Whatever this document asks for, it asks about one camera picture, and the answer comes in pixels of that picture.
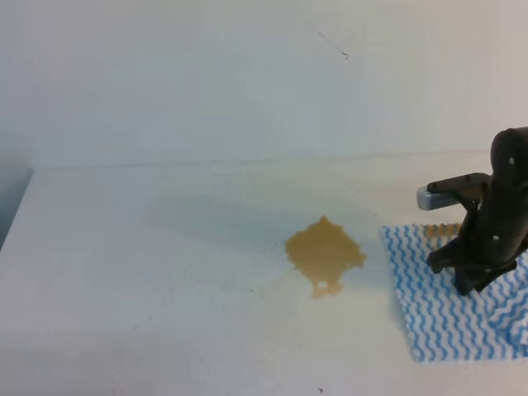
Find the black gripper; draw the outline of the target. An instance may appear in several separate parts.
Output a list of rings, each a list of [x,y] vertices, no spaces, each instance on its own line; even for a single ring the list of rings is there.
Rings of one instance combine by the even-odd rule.
[[[498,133],[490,160],[490,175],[470,173],[426,186],[429,192],[449,192],[466,210],[457,237],[427,258],[433,273],[455,269],[460,295],[480,292],[496,274],[515,269],[527,249],[527,128]]]

